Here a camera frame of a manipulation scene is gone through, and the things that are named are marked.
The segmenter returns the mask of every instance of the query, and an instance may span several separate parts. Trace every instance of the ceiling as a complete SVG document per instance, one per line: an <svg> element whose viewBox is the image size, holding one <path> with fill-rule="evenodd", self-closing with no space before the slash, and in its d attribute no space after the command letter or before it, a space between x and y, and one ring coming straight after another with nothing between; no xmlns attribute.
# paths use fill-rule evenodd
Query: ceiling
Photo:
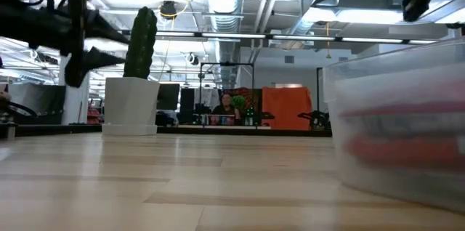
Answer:
<svg viewBox="0 0 465 231"><path fill-rule="evenodd" d="M163 1L168 0L91 0L89 7L99 9L109 23L119 30L130 30L136 16L137 10L140 7L149 7L158 11ZM164 20L158 18L159 31L211 31L210 17L204 17L202 13L209 12L208 0L172 0L175 1L175 7L179 14L175 21ZM250 33L254 31L254 23L259 9L261 0L240 0L240 11L243 19L240 22L240 32ZM272 8L272 14L268 23L264 27L265 33L272 31L284 31L291 28L299 19L301 14L301 0L276 0ZM448 34L448 29L440 24L415 24L415 25L376 25L376 24L360 24L360 23L342 23L330 22L328 25L313 25L311 32L315 35L330 35L330 36L354 36L354 37L379 37L379 38L402 38L402 39L440 39ZM251 54L250 42L240 44L243 48L240 51L242 61L247 60ZM86 47L96 46L101 50L112 52L120 57L126 54L124 45L108 43L101 40L86 41ZM328 48L326 42L315 42L311 46L312 50L291 49L283 51L282 49L263 48L256 59L257 65L270 65L275 68L287 68L284 65L282 57L284 54L292 54L296 56L296 61L301 67L315 67L331 64L339 61L339 57L356 57L356 54L363 51L370 44L361 43L331 43L331 49L335 50L334 57L327 59L324 53L323 60L315 60L312 55L323 54ZM53 49L39 48L40 52L45 52L58 61L61 60L58 53ZM189 81L195 85L198 77L195 74L198 72L198 66L192 66L187 63L185 58L189 54L198 56L200 61L216 62L215 43L213 41L168 41L157 40L155 43L155 54L153 56L153 72L150 79L155 80L170 80L170 75L160 73L166 70L179 71L175 76L171 74L171 80ZM34 53L27 48L27 45L21 41L12 41L6 38L0 38L0 55L4 65L17 68L14 72L23 81L29 81L26 77L41 78L44 83L57 84L59 71L58 66L46 64L37 61L34 58ZM105 85L105 78L112 76L121 76L122 67L115 67L114 70L101 70L91 74L91 89L95 92L102 91ZM3 77L9 77L5 71ZM206 78L207 81L214 81L214 76L210 75Z"/></svg>

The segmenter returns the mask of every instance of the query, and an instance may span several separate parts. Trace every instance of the wooden table surface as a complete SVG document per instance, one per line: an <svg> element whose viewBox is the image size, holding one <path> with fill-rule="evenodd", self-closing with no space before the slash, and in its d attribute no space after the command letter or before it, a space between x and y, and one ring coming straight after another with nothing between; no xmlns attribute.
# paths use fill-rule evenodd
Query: wooden table surface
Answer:
<svg viewBox="0 0 465 231"><path fill-rule="evenodd" d="M74 134L0 142L0 230L464 231L345 187L331 139Z"/></svg>

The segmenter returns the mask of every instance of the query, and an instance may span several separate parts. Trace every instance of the plastic storage container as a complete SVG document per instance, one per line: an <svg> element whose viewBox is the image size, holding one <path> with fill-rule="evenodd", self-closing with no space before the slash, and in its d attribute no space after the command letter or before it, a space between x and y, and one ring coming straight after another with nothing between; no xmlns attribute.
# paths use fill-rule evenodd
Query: plastic storage container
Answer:
<svg viewBox="0 0 465 231"><path fill-rule="evenodd" d="M344 183L465 212L465 38L323 74Z"/></svg>

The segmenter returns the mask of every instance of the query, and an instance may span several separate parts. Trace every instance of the potted plant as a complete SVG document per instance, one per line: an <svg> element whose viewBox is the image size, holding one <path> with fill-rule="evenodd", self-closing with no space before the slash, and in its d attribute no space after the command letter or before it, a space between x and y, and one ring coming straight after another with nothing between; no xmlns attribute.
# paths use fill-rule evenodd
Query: potted plant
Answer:
<svg viewBox="0 0 465 231"><path fill-rule="evenodd" d="M157 132L155 117L160 84L147 80L156 24L153 10L147 7L139 10L132 27L123 78L106 80L103 134L143 136Z"/></svg>

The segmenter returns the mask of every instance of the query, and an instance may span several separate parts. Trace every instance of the person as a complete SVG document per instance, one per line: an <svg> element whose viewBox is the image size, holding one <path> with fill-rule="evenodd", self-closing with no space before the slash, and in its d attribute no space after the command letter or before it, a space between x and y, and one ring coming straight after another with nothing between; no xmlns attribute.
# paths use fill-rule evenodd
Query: person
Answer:
<svg viewBox="0 0 465 231"><path fill-rule="evenodd" d="M235 119L240 119L240 113L237 108L231 105L231 95L223 94L221 96L221 104L213 109L214 115L234 115Z"/></svg>

